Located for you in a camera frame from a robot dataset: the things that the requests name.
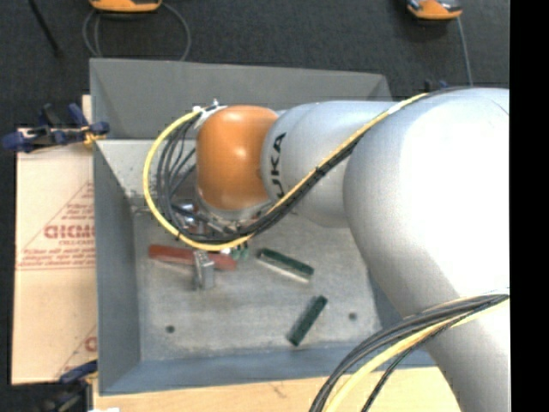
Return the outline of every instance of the red object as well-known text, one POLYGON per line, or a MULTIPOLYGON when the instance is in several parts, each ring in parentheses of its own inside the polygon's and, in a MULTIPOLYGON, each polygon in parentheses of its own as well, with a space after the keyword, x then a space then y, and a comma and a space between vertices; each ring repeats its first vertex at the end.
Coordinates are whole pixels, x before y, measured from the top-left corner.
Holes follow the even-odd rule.
MULTIPOLYGON (((171 247, 169 245, 152 244, 148 247, 148 257, 159 259, 167 263, 193 265, 192 249, 184 247, 171 247)), ((237 262, 225 253, 208 252, 209 258, 214 261, 217 270, 233 271, 237 268, 237 262)))

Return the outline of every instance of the clamp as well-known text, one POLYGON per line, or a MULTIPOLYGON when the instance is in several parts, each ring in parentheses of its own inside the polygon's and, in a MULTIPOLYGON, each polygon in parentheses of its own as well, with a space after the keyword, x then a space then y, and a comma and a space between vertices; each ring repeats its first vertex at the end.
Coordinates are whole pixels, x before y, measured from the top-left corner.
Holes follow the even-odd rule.
POLYGON ((51 104, 44 105, 38 117, 38 126, 3 136, 3 148, 31 153, 37 149, 77 142, 82 142, 89 147, 97 139, 106 137, 110 130, 107 122, 90 124, 81 108, 75 103, 70 104, 68 110, 70 121, 65 121, 54 112, 51 104))

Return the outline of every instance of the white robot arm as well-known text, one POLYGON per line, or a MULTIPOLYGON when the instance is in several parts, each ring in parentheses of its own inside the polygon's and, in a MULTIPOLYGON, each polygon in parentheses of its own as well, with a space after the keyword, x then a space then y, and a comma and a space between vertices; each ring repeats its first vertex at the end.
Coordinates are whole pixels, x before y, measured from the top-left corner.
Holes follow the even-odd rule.
MULTIPOLYGON (((220 109, 196 139, 199 207, 221 226, 253 221, 380 115, 293 209, 349 227, 403 317, 509 288, 508 90, 220 109)), ((510 410, 509 306, 445 331, 428 349, 463 412, 510 410)))

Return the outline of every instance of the cardboard sheet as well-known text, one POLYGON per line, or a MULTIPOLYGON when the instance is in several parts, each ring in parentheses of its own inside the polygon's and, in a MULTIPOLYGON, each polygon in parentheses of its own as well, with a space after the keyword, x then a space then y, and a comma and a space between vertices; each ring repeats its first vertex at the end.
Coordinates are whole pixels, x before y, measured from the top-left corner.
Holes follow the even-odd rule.
POLYGON ((14 385, 97 357, 92 150, 18 154, 16 169, 14 385))

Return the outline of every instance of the black cable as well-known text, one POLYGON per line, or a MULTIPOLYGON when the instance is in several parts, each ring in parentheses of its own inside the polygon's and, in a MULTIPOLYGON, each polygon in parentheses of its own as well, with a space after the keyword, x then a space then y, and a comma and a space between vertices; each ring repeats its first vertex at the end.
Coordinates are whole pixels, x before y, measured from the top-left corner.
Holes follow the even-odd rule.
POLYGON ((469 53, 467 47, 467 41, 465 40, 465 34, 463 33, 462 17, 457 17, 457 32, 460 37, 460 42, 462 43, 463 50, 463 60, 465 62, 465 72, 467 74, 467 81, 469 86, 473 86, 473 75, 471 73, 471 63, 469 62, 469 53))
POLYGON ((509 295, 507 294, 491 294, 469 298, 467 300, 458 300, 448 305, 404 318, 401 322, 389 329, 379 331, 373 336, 370 336, 355 347, 355 349, 353 349, 332 372, 313 400, 310 412, 322 412, 325 403, 328 401, 329 394, 334 389, 337 381, 346 371, 358 361, 364 359, 368 354, 377 351, 381 347, 400 341, 413 333, 424 330, 426 327, 438 324, 445 319, 453 318, 459 314, 471 312, 472 310, 480 309, 481 307, 487 308, 488 306, 493 306, 508 298, 509 295))
POLYGON ((381 392, 381 389, 385 386, 385 384, 387 383, 387 380, 389 379, 390 375, 395 371, 396 367, 402 363, 402 361, 404 361, 404 359, 406 359, 413 351, 417 350, 418 348, 420 348, 421 346, 425 345, 426 343, 428 343, 429 341, 431 341, 432 339, 434 339, 436 336, 439 336, 442 332, 448 330, 449 328, 451 328, 452 326, 454 326, 455 324, 457 324, 458 322, 461 322, 463 319, 465 318, 468 318, 469 316, 472 316, 474 315, 475 313, 477 312, 481 312, 483 310, 485 310, 488 306, 481 306, 479 308, 476 308, 474 310, 472 310, 471 312, 468 312, 466 314, 463 314, 462 316, 460 316, 459 318, 455 319, 455 320, 452 320, 451 322, 448 322, 447 324, 441 326, 440 328, 434 330, 430 335, 428 335, 427 337, 424 337, 423 339, 421 339, 419 342, 415 343, 412 347, 408 348, 407 350, 405 350, 404 352, 402 352, 390 365, 389 367, 385 370, 385 372, 383 373, 382 377, 378 380, 376 386, 374 387, 374 389, 372 390, 370 396, 368 397, 368 399, 366 400, 366 403, 364 405, 364 407, 362 408, 361 412, 368 412, 372 406, 372 404, 374 403, 374 401, 376 400, 377 396, 379 395, 379 392, 381 392))
MULTIPOLYGON (((176 20, 179 22, 179 24, 183 27, 185 37, 187 39, 187 42, 185 44, 185 48, 181 56, 179 57, 179 61, 185 61, 190 53, 190 48, 192 45, 192 37, 190 32, 190 27, 187 21, 183 18, 179 12, 173 8, 171 5, 167 3, 162 3, 160 5, 161 7, 166 8, 170 13, 173 14, 173 16, 176 18, 176 20)), ((97 11, 96 9, 92 9, 87 14, 86 18, 84 19, 84 22, 82 24, 82 38, 84 40, 84 45, 87 47, 89 52, 92 54, 93 57, 96 58, 102 58, 104 57, 103 52, 101 51, 100 47, 100 21, 103 15, 97 11), (88 37, 88 26, 92 19, 95 19, 94 21, 94 44, 89 40, 88 37)))

